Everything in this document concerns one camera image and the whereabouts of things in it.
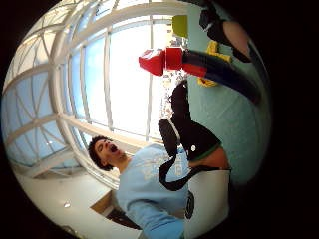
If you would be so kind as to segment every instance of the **glass ceiling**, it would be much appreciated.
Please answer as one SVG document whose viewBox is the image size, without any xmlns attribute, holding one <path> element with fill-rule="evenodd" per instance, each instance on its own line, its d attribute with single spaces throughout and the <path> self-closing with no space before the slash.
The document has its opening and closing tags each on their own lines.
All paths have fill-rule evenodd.
<svg viewBox="0 0 319 239">
<path fill-rule="evenodd" d="M 172 16 L 182 14 L 185 5 L 171 0 L 64 0 L 42 16 L 18 47 L 3 88 L 2 136 L 12 164 L 39 178 L 84 168 L 117 188 L 117 170 L 98 170 L 86 148 L 97 134 L 130 154 L 161 142 L 158 121 L 171 114 L 168 96 L 186 74 L 152 76 L 138 56 L 186 47 L 171 27 Z"/>
</svg>

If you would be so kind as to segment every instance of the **teal surface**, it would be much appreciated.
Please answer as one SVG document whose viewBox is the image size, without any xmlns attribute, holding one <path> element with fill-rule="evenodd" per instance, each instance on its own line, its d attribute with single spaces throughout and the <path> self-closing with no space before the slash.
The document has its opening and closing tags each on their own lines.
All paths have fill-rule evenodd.
<svg viewBox="0 0 319 239">
<path fill-rule="evenodd" d="M 210 39 L 198 24 L 201 9 L 192 4 L 187 8 L 188 48 L 205 52 Z M 230 18 L 218 6 L 216 8 L 221 16 Z M 218 52 L 230 55 L 235 69 L 258 86 L 261 102 L 256 106 L 242 94 L 221 84 L 203 87 L 197 83 L 197 77 L 189 76 L 191 117 L 220 138 L 232 167 L 234 185 L 244 185 L 260 169 L 268 147 L 272 125 L 270 93 L 251 63 L 239 62 L 232 57 L 230 47 L 222 44 L 218 44 Z"/>
</svg>

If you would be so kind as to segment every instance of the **black strap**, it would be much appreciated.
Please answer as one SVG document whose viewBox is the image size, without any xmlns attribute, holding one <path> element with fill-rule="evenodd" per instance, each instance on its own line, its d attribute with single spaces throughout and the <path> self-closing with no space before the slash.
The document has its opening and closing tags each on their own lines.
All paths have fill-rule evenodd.
<svg viewBox="0 0 319 239">
<path fill-rule="evenodd" d="M 181 178 L 176 181 L 166 181 L 166 175 L 169 172 L 169 169 L 172 167 L 172 165 L 175 163 L 176 155 L 169 161 L 162 164 L 159 168 L 159 182 L 168 190 L 170 191 L 178 191 L 182 189 L 186 183 L 196 174 L 198 174 L 201 171 L 214 171 L 214 170 L 220 170 L 219 167 L 209 167 L 209 166 L 198 166 L 195 168 L 192 168 L 190 173 L 185 176 L 184 178 Z"/>
</svg>

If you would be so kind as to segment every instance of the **man's open mouth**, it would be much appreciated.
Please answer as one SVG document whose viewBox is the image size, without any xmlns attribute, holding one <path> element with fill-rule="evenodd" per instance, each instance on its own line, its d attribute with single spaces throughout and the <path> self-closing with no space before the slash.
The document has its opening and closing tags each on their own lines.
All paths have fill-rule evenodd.
<svg viewBox="0 0 319 239">
<path fill-rule="evenodd" d="M 111 145 L 111 147 L 110 147 L 111 152 L 116 152 L 117 150 L 118 150 L 118 148 L 115 145 Z"/>
</svg>

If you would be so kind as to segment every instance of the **light blue t-shirt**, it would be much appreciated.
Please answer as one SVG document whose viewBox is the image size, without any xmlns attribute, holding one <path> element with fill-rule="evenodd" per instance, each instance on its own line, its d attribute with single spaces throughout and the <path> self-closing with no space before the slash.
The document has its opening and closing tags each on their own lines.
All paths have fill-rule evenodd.
<svg viewBox="0 0 319 239">
<path fill-rule="evenodd" d="M 150 239 L 180 238 L 183 232 L 183 220 L 170 214 L 186 207 L 188 188 L 186 185 L 179 191 L 169 191 L 160 184 L 159 168 L 168 160 L 165 148 L 152 144 L 139 150 L 120 175 L 118 203 Z M 166 180 L 187 174 L 187 157 L 180 150 Z"/>
</svg>

